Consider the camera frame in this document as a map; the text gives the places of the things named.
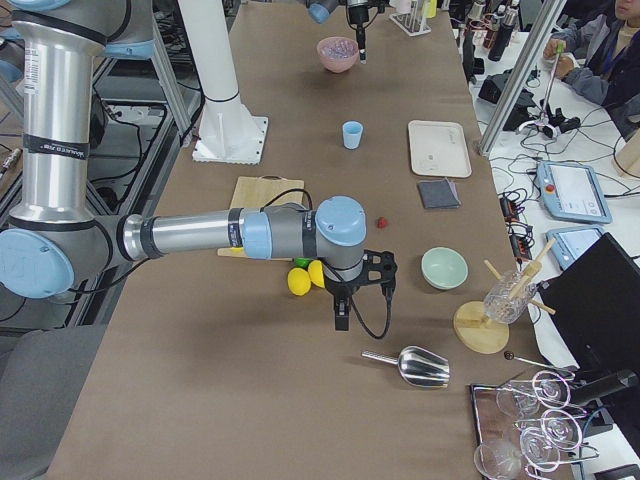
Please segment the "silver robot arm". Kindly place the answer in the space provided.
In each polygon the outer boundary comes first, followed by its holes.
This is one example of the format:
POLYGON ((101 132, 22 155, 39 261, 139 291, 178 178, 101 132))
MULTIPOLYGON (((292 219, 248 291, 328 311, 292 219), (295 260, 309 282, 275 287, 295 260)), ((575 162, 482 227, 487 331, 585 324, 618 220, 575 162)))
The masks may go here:
POLYGON ((347 328, 369 259, 365 212, 352 198, 154 218, 86 207, 93 62, 157 54, 150 2, 17 1, 12 22, 25 43, 24 153, 22 198, 1 235, 7 289, 47 298, 124 263, 240 247, 255 259, 320 259, 335 326, 347 328))
POLYGON ((347 24, 355 31, 360 62, 365 63, 367 60, 366 25, 370 21, 370 2, 366 0, 318 0, 306 2, 309 16, 318 24, 326 22, 339 6, 345 8, 347 24))

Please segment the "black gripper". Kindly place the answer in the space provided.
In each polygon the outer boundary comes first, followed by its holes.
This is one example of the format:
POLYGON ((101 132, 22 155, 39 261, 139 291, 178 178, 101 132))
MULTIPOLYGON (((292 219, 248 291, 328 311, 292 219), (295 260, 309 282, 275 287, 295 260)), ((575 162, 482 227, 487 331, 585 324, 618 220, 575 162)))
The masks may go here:
POLYGON ((336 331, 348 331, 350 327, 350 298, 361 286, 361 276, 350 278, 344 271, 323 268, 325 289, 334 300, 334 325, 336 331))
POLYGON ((366 50, 365 25, 369 22, 369 7, 366 4, 348 5, 346 14, 350 28, 356 32, 358 51, 366 50))

